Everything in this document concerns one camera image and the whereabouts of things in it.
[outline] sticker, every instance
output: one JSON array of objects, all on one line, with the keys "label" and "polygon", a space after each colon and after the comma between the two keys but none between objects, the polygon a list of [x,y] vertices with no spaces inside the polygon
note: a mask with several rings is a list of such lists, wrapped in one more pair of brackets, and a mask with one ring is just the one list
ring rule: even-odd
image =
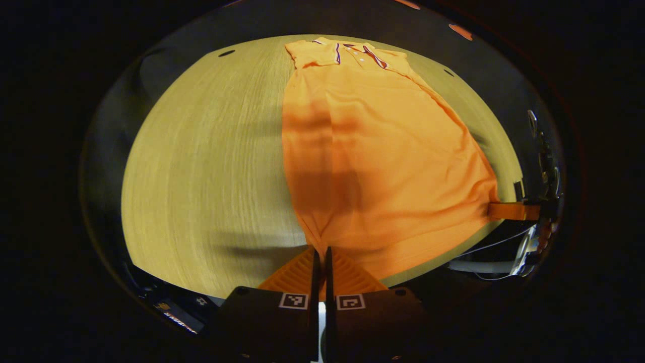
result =
[{"label": "sticker", "polygon": [[421,10],[419,5],[416,5],[415,3],[411,2],[411,1],[408,1],[408,0],[394,0],[394,1],[396,1],[398,3],[401,3],[403,5],[408,5],[409,7],[413,8],[413,9]]},{"label": "sticker", "polygon": [[362,294],[338,295],[336,296],[336,306],[338,310],[365,309],[365,300],[363,300]]},{"label": "sticker", "polygon": [[174,321],[175,323],[179,324],[180,326],[185,327],[189,332],[193,334],[197,334],[196,331],[194,331],[190,326],[187,326],[183,321],[179,320],[176,316],[174,316],[171,313],[163,313],[163,315],[166,315],[170,320]]},{"label": "sticker", "polygon": [[461,26],[459,26],[459,25],[454,25],[454,24],[449,24],[448,26],[449,26],[452,30],[454,30],[457,34],[459,34],[460,36],[462,36],[462,37],[464,37],[464,38],[466,38],[466,39],[468,39],[468,40],[470,40],[470,41],[472,41],[472,40],[473,40],[473,34],[471,34],[471,33],[470,33],[469,31],[467,31],[466,29],[463,29]]},{"label": "sticker", "polygon": [[166,304],[165,302],[160,302],[155,305],[155,307],[160,310],[170,310],[170,305]]},{"label": "sticker", "polygon": [[307,294],[283,293],[283,298],[280,300],[280,305],[278,307],[283,307],[285,309],[307,310],[308,302],[309,295]]}]

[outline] white cable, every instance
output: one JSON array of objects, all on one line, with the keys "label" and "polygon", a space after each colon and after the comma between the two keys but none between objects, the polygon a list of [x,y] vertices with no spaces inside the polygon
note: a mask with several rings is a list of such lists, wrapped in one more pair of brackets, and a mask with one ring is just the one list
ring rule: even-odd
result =
[{"label": "white cable", "polygon": [[520,234],[527,233],[527,232],[529,231],[529,229],[531,229],[531,228],[533,228],[533,226],[528,227],[525,231],[522,231],[522,232],[520,232],[520,233],[516,234],[515,236],[509,237],[509,238],[507,238],[507,239],[505,239],[505,240],[501,240],[501,241],[499,241],[499,242],[495,242],[494,244],[491,244],[491,245],[486,245],[486,246],[484,246],[484,247],[480,247],[480,248],[478,248],[478,249],[474,249],[474,250],[472,250],[472,251],[468,251],[468,252],[462,253],[462,254],[460,254],[460,255],[459,255],[459,256],[457,256],[457,257],[465,256],[465,255],[467,255],[467,254],[470,254],[470,253],[473,253],[473,252],[477,252],[477,251],[483,250],[483,249],[485,249],[485,248],[493,247],[494,245],[499,245],[499,244],[500,244],[500,243],[502,243],[502,242],[506,242],[506,241],[508,241],[508,240],[511,240],[512,238],[515,238],[515,237],[519,236]]},{"label": "white cable", "polygon": [[497,280],[503,280],[503,279],[505,279],[505,278],[507,278],[507,277],[516,276],[516,275],[508,274],[508,275],[506,275],[506,276],[502,276],[502,277],[498,277],[498,278],[485,278],[485,277],[481,277],[481,276],[479,276],[479,274],[478,274],[478,273],[476,273],[475,271],[470,270],[470,272],[472,272],[472,273],[474,273],[475,275],[477,275],[477,277],[479,277],[480,279],[482,279],[482,280],[486,280],[486,281],[497,281]]}]

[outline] wooden table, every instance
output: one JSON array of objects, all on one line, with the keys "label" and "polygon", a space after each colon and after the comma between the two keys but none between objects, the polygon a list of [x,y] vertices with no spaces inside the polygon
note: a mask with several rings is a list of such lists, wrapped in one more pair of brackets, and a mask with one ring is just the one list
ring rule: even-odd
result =
[{"label": "wooden table", "polygon": [[[501,200],[515,201],[513,183],[522,172],[510,140],[483,100],[448,67],[352,37],[260,39],[205,55],[168,88],[143,123],[128,157],[121,204],[137,267],[183,288],[226,297],[235,286],[259,285],[306,249],[283,169],[283,91],[295,69],[284,44],[319,36],[407,53],[412,68],[455,109],[481,146]],[[229,50],[235,52],[219,56]],[[398,284],[446,263],[499,223],[382,282]]]}]

